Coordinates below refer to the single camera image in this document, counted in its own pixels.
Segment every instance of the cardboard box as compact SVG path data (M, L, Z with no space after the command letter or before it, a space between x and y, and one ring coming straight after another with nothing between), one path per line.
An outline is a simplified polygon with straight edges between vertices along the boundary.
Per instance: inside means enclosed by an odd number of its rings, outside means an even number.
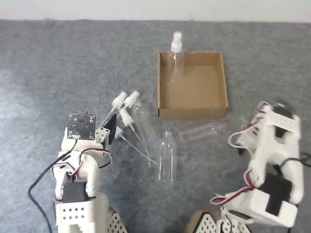
M185 53L184 77L172 82L169 52L158 54L158 116L221 118L228 110L225 70L220 52Z

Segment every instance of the plastic bottle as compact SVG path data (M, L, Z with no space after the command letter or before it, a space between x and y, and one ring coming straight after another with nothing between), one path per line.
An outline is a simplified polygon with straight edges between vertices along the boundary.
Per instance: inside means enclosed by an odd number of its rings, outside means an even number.
M189 125L184 130L179 131L179 136L182 142L193 142L221 134L226 128L227 123L224 121L210 120L208 123L197 126Z
M157 142L156 131L151 122L148 106L141 103L139 100L135 101L132 115L142 143L148 146L149 144Z
M165 131L163 138L159 141L158 175L159 181L173 182L176 178L176 142L171 131Z
M169 64L172 67L172 82L180 80L184 76L185 55L182 51L182 33L174 32L169 54Z

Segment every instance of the perforated plate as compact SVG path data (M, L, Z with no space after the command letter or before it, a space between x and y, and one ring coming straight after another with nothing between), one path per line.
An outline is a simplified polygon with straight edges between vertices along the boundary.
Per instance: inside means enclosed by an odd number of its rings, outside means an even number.
M127 233L127 230L121 222L120 215L114 213L110 219L107 233Z
M232 229L230 232L230 222L228 219L214 222L210 214L205 214L196 229L195 233L251 233L245 224L231 219Z
M210 214L205 214L195 233L216 233L216 223Z
M56 205L56 224L83 224L94 221L94 201L59 203Z

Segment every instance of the spray nozzle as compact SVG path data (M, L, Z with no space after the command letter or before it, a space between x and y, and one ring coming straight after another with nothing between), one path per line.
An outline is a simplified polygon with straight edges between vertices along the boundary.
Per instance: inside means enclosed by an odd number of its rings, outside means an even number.
M181 52L182 47L183 47L182 33L181 32L174 32L172 46L171 46L172 52L179 53L179 52Z

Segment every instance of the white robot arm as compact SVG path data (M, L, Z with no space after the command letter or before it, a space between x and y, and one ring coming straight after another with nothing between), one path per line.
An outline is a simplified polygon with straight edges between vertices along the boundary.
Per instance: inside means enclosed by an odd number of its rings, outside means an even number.
M86 122L92 121L95 126L95 116L83 114L69 116L73 121L69 121L65 129L62 151L58 157L70 150L72 145L75 146L68 156L52 168L56 181L55 215L58 232L106 233L111 225L112 215L113 218L120 217L108 211L108 198L97 192L97 185L99 169L112 162L107 149L112 143L109 139L114 137L116 116L112 117L113 122L109 121L94 132ZM106 154L109 155L110 162L102 165ZM126 233L121 221L118 222L118 228L122 229L120 233Z
M232 137L238 134L236 144L232 144ZM228 139L239 152L247 150L251 160L244 174L247 187L211 199L222 213L217 222L211 221L215 232L249 232L246 224L254 222L288 228L294 225L297 205L304 195L299 139L300 118L290 107L259 103L249 126ZM279 174L267 173L267 164L278 168Z

